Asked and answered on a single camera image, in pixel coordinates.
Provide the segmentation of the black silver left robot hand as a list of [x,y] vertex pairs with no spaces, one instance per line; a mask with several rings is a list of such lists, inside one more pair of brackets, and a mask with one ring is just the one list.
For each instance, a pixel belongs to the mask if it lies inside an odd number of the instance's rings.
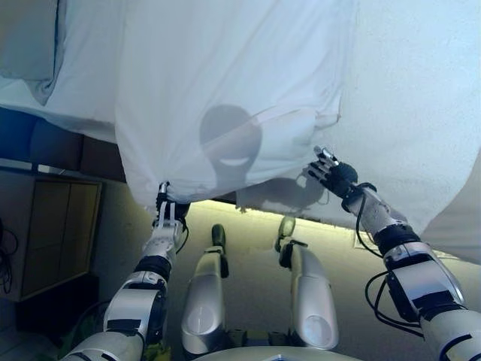
[[168,188],[170,183],[163,182],[159,185],[156,197],[156,216],[152,223],[153,228],[163,226],[165,223],[174,224],[179,222],[182,231],[187,229],[186,216],[189,212],[189,203],[179,203],[169,198]]

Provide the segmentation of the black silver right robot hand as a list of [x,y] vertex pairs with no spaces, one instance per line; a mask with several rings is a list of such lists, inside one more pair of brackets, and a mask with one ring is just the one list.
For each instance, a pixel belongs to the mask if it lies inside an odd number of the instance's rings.
[[358,183],[356,170],[337,157],[326,147],[313,148],[317,160],[308,165],[307,173],[327,190],[345,199]]

